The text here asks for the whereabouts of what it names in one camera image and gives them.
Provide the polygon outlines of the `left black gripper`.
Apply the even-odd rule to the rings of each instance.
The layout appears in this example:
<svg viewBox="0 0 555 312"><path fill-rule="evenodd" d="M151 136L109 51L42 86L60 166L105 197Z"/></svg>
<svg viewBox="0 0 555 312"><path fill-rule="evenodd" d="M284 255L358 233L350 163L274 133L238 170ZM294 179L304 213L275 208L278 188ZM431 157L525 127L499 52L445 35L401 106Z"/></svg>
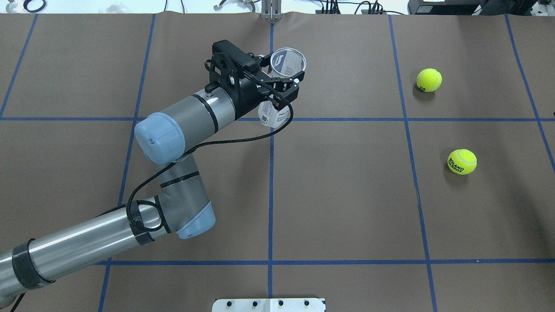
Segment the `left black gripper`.
<svg viewBox="0 0 555 312"><path fill-rule="evenodd" d="M241 118L261 102L270 101L277 111L292 109L292 102L299 94L299 83L305 71L284 74L277 70L258 71L255 75L245 71L233 95L235 117Z"/></svg>

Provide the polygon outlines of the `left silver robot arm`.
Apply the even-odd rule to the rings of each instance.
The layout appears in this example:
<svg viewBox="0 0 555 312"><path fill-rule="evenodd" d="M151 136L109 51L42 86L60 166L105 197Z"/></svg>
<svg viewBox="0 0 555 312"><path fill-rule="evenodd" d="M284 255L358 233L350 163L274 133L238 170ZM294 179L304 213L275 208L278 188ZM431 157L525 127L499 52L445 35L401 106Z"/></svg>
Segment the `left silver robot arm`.
<svg viewBox="0 0 555 312"><path fill-rule="evenodd" d="M304 70L272 75L256 69L211 70L210 83L134 128L134 137L157 171L127 200L76 226L31 238L1 254L1 308L58 279L133 247L176 233L188 239L215 224L193 153L202 147L269 138L290 124L260 136L210 141L210 137L254 110L270 104L293 113Z"/></svg>

